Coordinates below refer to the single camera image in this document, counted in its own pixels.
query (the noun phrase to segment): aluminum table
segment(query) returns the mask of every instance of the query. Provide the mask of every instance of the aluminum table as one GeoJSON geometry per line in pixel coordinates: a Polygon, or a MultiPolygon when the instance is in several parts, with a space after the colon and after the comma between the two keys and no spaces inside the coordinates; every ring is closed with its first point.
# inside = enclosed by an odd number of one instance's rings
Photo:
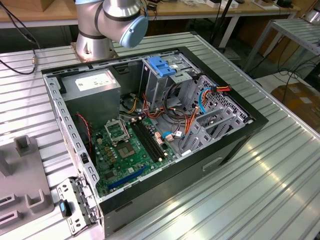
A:
{"type": "Polygon", "coordinates": [[[273,50],[277,42],[282,36],[290,38],[292,41],[295,41],[297,44],[305,48],[304,51],[300,54],[298,59],[302,59],[307,51],[312,52],[315,55],[320,54],[320,26],[315,26],[307,21],[296,18],[296,19],[281,19],[281,20],[271,20],[265,27],[260,38],[256,42],[252,51],[250,52],[243,70],[246,72],[251,66],[251,63],[259,51],[260,47],[264,43],[266,37],[268,36],[271,29],[278,31],[277,36],[274,38],[268,49],[265,51],[264,56],[266,56],[270,51],[273,50]]]}
{"type": "MultiPolygon", "coordinates": [[[[198,35],[145,37],[133,49],[114,44],[120,56],[188,47],[269,120],[227,164],[111,235],[108,239],[313,239],[320,230],[320,136],[264,92],[198,35]]],[[[37,50],[39,68],[22,76],[0,65],[0,144],[35,136],[53,212],[5,235],[6,239],[71,239],[56,185],[76,169],[59,132],[40,69],[79,61],[69,46],[37,50]]],[[[32,68],[31,51],[1,54],[20,71],[32,68]]],[[[75,239],[98,240],[99,226],[75,239]]]]}

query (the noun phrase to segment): black switch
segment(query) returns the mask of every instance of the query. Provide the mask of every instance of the black switch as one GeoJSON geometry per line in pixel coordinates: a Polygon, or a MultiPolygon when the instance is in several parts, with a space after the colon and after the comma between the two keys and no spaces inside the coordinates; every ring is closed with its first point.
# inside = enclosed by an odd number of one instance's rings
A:
{"type": "Polygon", "coordinates": [[[59,207],[60,207],[60,211],[61,211],[61,213],[62,213],[62,216],[63,216],[64,218],[70,217],[70,216],[72,215],[67,200],[62,200],[62,199],[60,199],[60,201],[59,201],[59,207]]]}

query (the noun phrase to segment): motherboard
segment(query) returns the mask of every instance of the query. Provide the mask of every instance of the motherboard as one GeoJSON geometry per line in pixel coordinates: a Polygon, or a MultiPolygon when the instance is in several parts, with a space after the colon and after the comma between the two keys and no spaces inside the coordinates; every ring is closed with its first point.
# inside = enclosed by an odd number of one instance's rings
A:
{"type": "Polygon", "coordinates": [[[100,197],[164,167],[176,159],[150,119],[113,121],[91,136],[95,145],[100,197]]]}

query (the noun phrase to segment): wooden table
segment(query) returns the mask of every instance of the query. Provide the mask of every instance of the wooden table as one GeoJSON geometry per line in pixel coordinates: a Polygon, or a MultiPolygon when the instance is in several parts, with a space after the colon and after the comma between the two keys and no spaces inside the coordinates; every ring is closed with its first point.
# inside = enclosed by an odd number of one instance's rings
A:
{"type": "MultiPolygon", "coordinates": [[[[46,27],[46,26],[65,26],[77,25],[77,10],[73,0],[55,0],[44,12],[30,11],[17,7],[8,7],[16,17],[18,17],[27,27],[46,27]]],[[[266,16],[266,15],[288,15],[292,19],[300,8],[280,8],[277,10],[264,10],[252,3],[250,0],[245,0],[244,4],[239,4],[238,8],[230,8],[226,17],[231,17],[231,21],[220,43],[221,48],[224,48],[233,32],[240,17],[245,16],[266,16]]],[[[174,19],[201,19],[215,18],[218,13],[218,8],[211,8],[206,4],[199,6],[188,6],[183,2],[177,3],[160,2],[157,5],[156,20],[174,20],[174,19]]],[[[155,19],[155,13],[148,11],[149,19],[155,19]]],[[[7,14],[3,9],[0,9],[0,29],[13,28],[7,14]]]]}

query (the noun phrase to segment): robotic arm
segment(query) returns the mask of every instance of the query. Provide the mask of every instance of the robotic arm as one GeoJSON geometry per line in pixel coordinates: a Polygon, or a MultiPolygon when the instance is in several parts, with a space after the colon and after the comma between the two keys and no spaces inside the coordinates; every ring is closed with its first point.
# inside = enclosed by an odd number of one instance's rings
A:
{"type": "Polygon", "coordinates": [[[139,0],[76,0],[79,35],[76,52],[84,61],[108,59],[116,53],[112,40],[125,48],[140,43],[148,19],[139,0]]]}

